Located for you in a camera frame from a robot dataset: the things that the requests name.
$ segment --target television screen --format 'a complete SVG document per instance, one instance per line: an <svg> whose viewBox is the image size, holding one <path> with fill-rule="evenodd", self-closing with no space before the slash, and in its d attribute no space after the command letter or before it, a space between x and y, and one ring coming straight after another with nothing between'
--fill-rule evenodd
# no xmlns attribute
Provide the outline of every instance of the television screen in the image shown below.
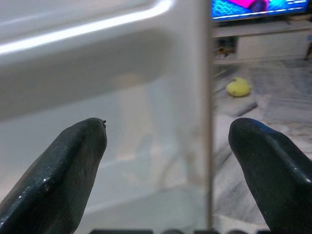
<svg viewBox="0 0 312 234"><path fill-rule="evenodd" d="M237 20L307 10L309 0L212 0L214 20Z"/></svg>

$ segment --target white tv cabinet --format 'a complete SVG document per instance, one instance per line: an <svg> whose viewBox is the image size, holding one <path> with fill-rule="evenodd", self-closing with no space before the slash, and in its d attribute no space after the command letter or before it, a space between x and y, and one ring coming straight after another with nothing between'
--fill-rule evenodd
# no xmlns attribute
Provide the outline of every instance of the white tv cabinet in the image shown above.
<svg viewBox="0 0 312 234"><path fill-rule="evenodd" d="M277 21L217 27L214 38L236 37L235 53L215 64L303 59L311 43L312 23Z"/></svg>

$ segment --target dark green rubber object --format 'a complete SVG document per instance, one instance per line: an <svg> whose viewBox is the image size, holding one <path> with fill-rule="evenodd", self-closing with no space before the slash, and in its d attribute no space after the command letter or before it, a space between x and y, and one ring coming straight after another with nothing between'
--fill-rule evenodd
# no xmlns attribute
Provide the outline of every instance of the dark green rubber object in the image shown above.
<svg viewBox="0 0 312 234"><path fill-rule="evenodd" d="M235 120L229 143L257 205L276 234L312 234L312 162L284 134Z"/></svg>
<svg viewBox="0 0 312 234"><path fill-rule="evenodd" d="M72 234L106 143L105 124L98 118L61 132L0 204L0 234Z"/></svg>

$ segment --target floor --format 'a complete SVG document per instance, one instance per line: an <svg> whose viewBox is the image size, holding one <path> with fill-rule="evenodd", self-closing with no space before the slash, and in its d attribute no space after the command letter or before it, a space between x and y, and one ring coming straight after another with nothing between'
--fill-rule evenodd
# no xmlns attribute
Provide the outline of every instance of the floor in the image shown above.
<svg viewBox="0 0 312 234"><path fill-rule="evenodd" d="M251 84L250 95L235 98L227 94L225 87L234 77L242 77ZM264 122L287 135L312 159L312 61L217 67L214 94L216 113ZM247 222L254 229L265 229L266 223L229 145L222 152L215 155L215 216Z"/></svg>

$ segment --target yellow object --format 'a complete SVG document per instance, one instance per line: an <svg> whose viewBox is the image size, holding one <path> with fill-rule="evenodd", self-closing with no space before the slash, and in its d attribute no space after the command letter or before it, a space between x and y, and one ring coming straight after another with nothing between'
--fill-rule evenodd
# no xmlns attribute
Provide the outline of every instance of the yellow object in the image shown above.
<svg viewBox="0 0 312 234"><path fill-rule="evenodd" d="M250 93L250 86L245 79L235 77L234 81L226 86L226 90L234 97L242 97Z"/></svg>

